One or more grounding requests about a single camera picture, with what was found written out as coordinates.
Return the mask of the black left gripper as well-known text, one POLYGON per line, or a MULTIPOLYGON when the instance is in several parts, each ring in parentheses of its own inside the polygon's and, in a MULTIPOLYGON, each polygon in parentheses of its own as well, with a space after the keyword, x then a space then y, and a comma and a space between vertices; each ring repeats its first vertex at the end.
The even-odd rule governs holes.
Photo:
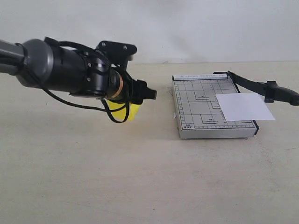
POLYGON ((103 73, 103 98, 115 103, 142 104, 144 100, 156 100, 157 91, 144 80, 133 79, 127 72, 109 70, 103 73))

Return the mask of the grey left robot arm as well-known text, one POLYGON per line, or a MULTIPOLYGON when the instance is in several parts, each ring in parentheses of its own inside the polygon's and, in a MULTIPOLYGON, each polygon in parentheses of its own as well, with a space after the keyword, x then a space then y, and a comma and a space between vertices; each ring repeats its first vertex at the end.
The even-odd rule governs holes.
POLYGON ((0 71, 28 88, 140 105, 156 99, 157 91, 128 74, 127 64, 136 52, 135 45, 113 41, 101 41, 95 48, 49 37, 1 41, 0 71))

